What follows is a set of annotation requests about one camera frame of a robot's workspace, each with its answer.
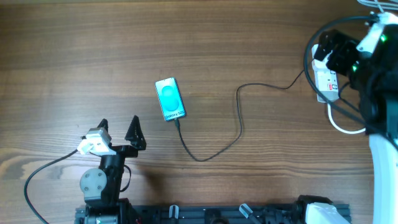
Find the blue Galaxy smartphone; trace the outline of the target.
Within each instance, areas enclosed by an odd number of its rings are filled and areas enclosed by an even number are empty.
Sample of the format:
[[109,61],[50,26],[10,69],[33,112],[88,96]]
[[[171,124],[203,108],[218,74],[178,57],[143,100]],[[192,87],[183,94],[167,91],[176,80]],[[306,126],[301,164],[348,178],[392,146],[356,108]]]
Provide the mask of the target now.
[[186,115],[182,97],[174,77],[155,82],[155,89],[166,121],[181,118]]

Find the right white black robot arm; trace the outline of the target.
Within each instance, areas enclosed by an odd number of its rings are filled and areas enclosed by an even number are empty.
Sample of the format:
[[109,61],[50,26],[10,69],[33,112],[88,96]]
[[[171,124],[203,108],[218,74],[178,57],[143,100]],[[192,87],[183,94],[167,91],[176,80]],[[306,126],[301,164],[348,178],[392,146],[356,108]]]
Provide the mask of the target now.
[[333,29],[359,20],[359,16],[344,17],[325,24],[310,38],[304,54],[309,54],[318,39],[314,58],[323,60],[329,55],[327,68],[348,77],[351,88],[359,93],[360,117],[335,105],[320,91],[308,72],[306,57],[303,70],[316,94],[366,128],[374,167],[373,223],[397,223],[397,25],[383,25],[366,43],[374,50],[362,53],[360,41]]

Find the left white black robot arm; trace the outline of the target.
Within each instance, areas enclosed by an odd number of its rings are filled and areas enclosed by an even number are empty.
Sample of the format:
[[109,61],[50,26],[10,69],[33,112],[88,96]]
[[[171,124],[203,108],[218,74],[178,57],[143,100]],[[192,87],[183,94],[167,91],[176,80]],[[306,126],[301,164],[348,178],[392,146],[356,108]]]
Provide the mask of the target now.
[[138,156],[146,149],[146,140],[141,130],[139,117],[134,116],[124,138],[127,145],[114,146],[108,133],[108,120],[91,128],[78,146],[80,154],[100,157],[97,168],[87,170],[80,179],[85,207],[76,210],[75,223],[141,223],[141,216],[127,198],[119,194],[129,187],[121,187],[127,158]]

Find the white power strip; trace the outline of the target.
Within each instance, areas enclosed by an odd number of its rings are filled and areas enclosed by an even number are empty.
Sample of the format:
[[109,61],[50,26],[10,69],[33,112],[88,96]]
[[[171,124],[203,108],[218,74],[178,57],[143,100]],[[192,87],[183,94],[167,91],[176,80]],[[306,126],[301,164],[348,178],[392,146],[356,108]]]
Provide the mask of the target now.
[[314,71],[315,84],[318,90],[325,95],[330,101],[336,101],[338,96],[338,79],[336,72],[327,71]]

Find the black mounting rail base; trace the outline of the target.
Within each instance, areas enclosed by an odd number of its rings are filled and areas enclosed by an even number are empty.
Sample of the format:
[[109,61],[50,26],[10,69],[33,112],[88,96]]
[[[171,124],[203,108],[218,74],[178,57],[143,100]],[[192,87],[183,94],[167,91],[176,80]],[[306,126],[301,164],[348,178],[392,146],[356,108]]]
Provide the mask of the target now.
[[[291,203],[253,206],[253,216],[260,223],[292,223]],[[229,223],[252,223],[238,206],[179,207],[177,215],[169,214],[170,207],[134,206],[132,223],[211,223],[212,218],[224,218]]]

